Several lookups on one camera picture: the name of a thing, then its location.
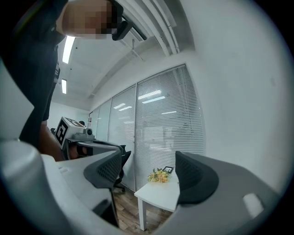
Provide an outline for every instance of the wooden floor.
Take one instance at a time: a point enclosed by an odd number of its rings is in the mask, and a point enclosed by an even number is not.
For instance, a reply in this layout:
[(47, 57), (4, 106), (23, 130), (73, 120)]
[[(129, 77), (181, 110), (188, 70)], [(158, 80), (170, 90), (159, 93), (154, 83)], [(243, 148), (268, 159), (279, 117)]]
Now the wooden floor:
[(119, 228), (128, 234), (151, 234), (172, 214), (172, 212), (147, 204), (147, 229), (142, 231), (139, 222), (138, 199), (134, 196), (134, 192), (127, 188), (125, 192), (115, 189), (113, 194)]

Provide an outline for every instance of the flowers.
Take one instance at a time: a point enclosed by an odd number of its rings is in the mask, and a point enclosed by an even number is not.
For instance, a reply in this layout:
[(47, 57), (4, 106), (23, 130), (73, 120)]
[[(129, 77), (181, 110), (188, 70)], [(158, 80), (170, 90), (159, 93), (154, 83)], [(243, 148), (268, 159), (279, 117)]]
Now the flowers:
[(170, 174), (162, 169), (153, 169), (153, 173), (148, 176), (148, 181), (166, 183), (169, 181)]

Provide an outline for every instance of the person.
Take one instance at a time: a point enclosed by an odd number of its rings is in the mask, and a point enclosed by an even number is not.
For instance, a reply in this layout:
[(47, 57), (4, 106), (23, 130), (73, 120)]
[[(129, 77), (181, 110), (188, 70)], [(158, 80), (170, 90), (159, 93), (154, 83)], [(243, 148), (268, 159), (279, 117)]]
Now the person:
[[(8, 22), (11, 37), (1, 49), (1, 56), (11, 77), (34, 106), (20, 140), (62, 161), (61, 149), (47, 127), (60, 73), (58, 44), (66, 35), (99, 38), (111, 33), (117, 27), (116, 7), (111, 0), (31, 0), (17, 4), (15, 21)], [(69, 152), (71, 159), (78, 157), (74, 146)]]
[(80, 124), (82, 124), (83, 126), (85, 126), (85, 122), (84, 121), (79, 121)]

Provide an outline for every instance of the small white table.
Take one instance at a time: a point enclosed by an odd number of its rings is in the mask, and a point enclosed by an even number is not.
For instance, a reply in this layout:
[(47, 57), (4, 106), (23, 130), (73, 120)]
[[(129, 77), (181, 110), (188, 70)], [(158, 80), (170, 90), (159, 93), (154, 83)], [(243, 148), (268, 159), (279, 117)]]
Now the small white table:
[(174, 212), (180, 195), (179, 180), (175, 169), (167, 183), (148, 182), (134, 195), (138, 198), (141, 230), (146, 230), (146, 202), (161, 209)]

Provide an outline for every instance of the white wall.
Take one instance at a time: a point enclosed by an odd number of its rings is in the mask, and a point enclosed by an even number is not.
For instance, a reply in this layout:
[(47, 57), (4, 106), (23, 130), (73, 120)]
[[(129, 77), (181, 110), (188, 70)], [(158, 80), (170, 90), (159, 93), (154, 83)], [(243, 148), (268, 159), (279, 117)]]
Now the white wall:
[(294, 78), (287, 51), (256, 9), (236, 1), (181, 0), (195, 50), (153, 47), (98, 91), (91, 110), (167, 68), (186, 63), (204, 114), (208, 157), (241, 165), (282, 192), (293, 167)]
[(70, 106), (58, 104), (51, 102), (49, 119), (47, 121), (47, 126), (49, 129), (57, 128), (61, 117), (68, 117), (75, 121), (84, 121), (87, 125), (89, 118), (89, 111), (73, 108)]

